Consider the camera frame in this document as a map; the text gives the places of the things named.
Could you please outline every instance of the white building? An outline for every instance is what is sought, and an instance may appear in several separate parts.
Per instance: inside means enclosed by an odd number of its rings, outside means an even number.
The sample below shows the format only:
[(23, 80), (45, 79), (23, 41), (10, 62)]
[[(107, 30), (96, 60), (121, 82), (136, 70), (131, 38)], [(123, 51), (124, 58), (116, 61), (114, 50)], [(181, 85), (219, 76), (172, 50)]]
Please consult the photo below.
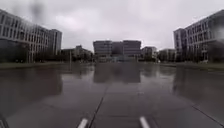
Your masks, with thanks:
[(6, 11), (0, 10), (0, 44), (21, 44), (28, 48), (28, 61), (35, 54), (49, 51), (57, 54), (61, 49), (62, 33), (48, 30)]

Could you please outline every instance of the grass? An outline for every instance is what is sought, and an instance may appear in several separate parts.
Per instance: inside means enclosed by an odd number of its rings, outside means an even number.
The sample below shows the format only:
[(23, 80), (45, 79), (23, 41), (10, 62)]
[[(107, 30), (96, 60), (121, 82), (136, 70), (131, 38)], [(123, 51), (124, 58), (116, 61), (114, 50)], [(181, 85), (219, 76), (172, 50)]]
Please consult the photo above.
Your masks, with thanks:
[(31, 68), (47, 65), (57, 65), (62, 62), (45, 62), (45, 63), (0, 63), (0, 69), (14, 69), (14, 68)]

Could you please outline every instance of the overcast sky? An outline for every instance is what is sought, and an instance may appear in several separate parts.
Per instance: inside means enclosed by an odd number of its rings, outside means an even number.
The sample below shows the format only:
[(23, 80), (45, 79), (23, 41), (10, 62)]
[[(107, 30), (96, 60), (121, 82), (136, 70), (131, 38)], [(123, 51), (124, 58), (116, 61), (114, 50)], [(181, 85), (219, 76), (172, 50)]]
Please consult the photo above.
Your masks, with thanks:
[[(94, 40), (137, 39), (144, 46), (173, 48), (173, 31), (224, 9), (224, 0), (37, 0), (38, 24), (63, 32), (62, 48)], [(0, 0), (0, 8), (33, 20), (33, 0)]]

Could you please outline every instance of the ground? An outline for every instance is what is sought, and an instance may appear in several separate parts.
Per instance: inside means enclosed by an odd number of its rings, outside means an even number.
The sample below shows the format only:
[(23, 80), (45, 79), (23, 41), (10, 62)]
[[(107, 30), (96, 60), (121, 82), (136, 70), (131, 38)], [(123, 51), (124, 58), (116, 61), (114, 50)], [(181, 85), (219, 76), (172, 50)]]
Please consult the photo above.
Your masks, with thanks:
[(222, 128), (222, 72), (144, 63), (0, 71), (0, 113), (10, 128)]

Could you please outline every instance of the building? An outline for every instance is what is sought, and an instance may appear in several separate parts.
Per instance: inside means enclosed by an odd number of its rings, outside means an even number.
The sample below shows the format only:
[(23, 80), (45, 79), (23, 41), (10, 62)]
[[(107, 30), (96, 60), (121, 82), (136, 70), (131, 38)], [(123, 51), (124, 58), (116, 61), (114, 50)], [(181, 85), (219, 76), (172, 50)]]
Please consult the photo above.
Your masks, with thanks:
[(175, 49), (187, 59), (224, 59), (224, 10), (174, 31)]
[(156, 59), (157, 49), (156, 47), (144, 47), (141, 49), (141, 54), (144, 59)]
[(124, 60), (139, 60), (141, 57), (141, 41), (124, 40), (123, 41)]
[(163, 49), (158, 53), (158, 59), (162, 62), (173, 62), (175, 61), (175, 53), (174, 49)]
[(141, 56), (141, 41), (95, 41), (93, 46), (99, 61), (133, 61)]
[(93, 55), (93, 53), (90, 50), (82, 48), (82, 45), (78, 45), (74, 49), (74, 57), (76, 57), (76, 58), (84, 57), (84, 56), (90, 57), (92, 55)]
[(95, 58), (99, 61), (110, 61), (112, 55), (112, 41), (104, 40), (104, 41), (94, 41), (94, 55)]
[(0, 45), (1, 50), (16, 45), (25, 47), (27, 60), (32, 62), (37, 53), (57, 54), (61, 49), (61, 38), (62, 33), (56, 29), (48, 30), (0, 10), (0, 44), (5, 44), (5, 47)]
[(187, 52), (187, 36), (184, 29), (174, 31), (174, 45), (176, 49), (176, 58), (185, 60)]
[(64, 60), (92, 60), (93, 57), (93, 53), (87, 49), (82, 48), (81, 45), (78, 45), (75, 48), (62, 49), (61, 55), (63, 55)]

